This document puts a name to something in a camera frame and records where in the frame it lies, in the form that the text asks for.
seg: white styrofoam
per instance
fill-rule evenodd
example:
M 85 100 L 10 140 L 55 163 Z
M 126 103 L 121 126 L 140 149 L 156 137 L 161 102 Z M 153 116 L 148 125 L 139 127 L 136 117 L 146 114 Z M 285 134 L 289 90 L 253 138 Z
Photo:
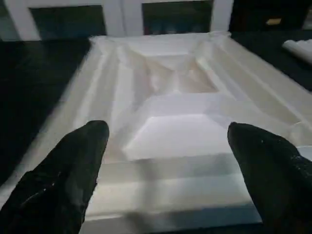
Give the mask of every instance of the white styrofoam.
M 228 125 L 250 123 L 312 145 L 312 96 L 226 33 L 97 37 L 92 44 L 0 188 L 0 204 L 66 133 L 102 119 L 111 134 L 81 233 L 259 222 L 227 143 Z

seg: black table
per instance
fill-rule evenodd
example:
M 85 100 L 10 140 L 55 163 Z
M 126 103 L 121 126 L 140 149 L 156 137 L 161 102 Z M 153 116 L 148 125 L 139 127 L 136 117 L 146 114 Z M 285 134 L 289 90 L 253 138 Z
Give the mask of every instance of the black table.
M 287 40 L 312 39 L 312 31 L 237 32 L 232 38 L 312 91 L 312 66 L 282 48 Z
M 89 48 L 87 39 L 0 42 L 0 185 L 25 154 Z

